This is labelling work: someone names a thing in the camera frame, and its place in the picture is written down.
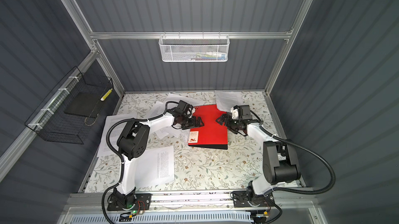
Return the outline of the red folder black inside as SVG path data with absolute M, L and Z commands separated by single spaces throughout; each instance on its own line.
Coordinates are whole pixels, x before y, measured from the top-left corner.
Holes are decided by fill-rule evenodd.
M 228 149 L 228 130 L 217 123 L 225 112 L 220 111 L 216 104 L 195 106 L 194 116 L 200 117 L 204 126 L 190 129 L 188 145 L 190 147 L 209 149 Z

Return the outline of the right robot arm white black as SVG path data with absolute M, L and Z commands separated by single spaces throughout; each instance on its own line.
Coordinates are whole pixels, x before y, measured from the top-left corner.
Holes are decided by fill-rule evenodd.
M 262 174 L 248 184 L 244 197 L 249 205 L 258 206 L 261 196 L 267 197 L 278 186 L 300 179 L 295 148 L 264 129 L 263 120 L 249 105 L 234 106 L 230 113 L 222 114 L 216 122 L 236 135 L 254 139 L 262 147 Z

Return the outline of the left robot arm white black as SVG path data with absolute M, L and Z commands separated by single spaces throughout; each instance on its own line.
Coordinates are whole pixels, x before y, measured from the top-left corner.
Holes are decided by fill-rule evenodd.
M 134 209 L 139 205 L 135 195 L 135 173 L 138 158 L 147 148 L 149 135 L 164 127 L 179 125 L 181 129 L 205 126 L 199 116 L 194 116 L 195 108 L 185 101 L 167 101 L 164 111 L 149 119 L 129 118 L 113 124 L 106 134 L 106 144 L 121 163 L 118 182 L 106 189 L 112 190 L 110 199 L 123 210 Z

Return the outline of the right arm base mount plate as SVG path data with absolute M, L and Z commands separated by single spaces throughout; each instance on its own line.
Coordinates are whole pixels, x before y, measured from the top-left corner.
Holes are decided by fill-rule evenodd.
M 232 191 L 230 193 L 230 198 L 232 199 L 233 205 L 236 208 L 269 208 L 272 207 L 272 203 L 275 203 L 273 195 L 250 195 L 245 190 Z

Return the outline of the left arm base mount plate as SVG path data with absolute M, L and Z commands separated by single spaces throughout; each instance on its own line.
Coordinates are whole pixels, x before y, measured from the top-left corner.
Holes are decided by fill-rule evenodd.
M 139 193 L 125 196 L 119 192 L 113 192 L 107 199 L 107 211 L 122 210 L 149 210 L 152 194 Z

